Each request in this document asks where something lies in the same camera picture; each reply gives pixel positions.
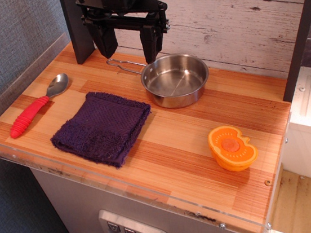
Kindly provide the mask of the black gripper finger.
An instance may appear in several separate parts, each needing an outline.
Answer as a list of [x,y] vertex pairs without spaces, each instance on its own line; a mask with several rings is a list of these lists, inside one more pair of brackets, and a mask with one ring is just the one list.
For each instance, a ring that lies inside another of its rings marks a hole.
[[102,56],[111,58],[118,48],[114,28],[88,19],[85,20],[85,25]]
[[162,49],[162,38],[163,33],[158,27],[146,25],[140,29],[140,40],[148,64],[156,61],[156,57]]

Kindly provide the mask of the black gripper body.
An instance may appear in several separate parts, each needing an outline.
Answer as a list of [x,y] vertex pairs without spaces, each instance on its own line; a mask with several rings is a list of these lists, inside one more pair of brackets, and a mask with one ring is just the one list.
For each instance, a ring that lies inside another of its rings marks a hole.
[[77,0],[82,21],[93,39],[115,36],[115,29],[141,30],[154,27],[157,33],[168,32],[167,4],[159,0]]

